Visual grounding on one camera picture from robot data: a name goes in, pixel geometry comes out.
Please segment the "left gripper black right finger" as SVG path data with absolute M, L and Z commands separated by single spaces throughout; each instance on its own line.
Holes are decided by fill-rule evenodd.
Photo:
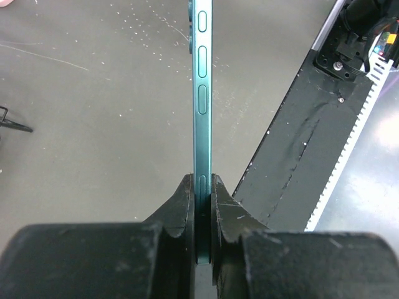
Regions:
M 212 267 L 219 298 L 397 298 L 398 259 L 379 236 L 276 232 L 212 177 Z

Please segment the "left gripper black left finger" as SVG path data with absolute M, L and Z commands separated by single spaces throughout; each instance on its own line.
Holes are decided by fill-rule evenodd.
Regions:
M 193 298 L 193 178 L 142 222 L 34 224 L 1 255 L 2 298 Z

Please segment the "teal smartphone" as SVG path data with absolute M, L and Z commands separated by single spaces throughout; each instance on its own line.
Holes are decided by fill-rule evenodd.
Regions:
M 211 262 L 213 104 L 213 1 L 188 1 L 193 87 L 195 250 L 198 264 Z

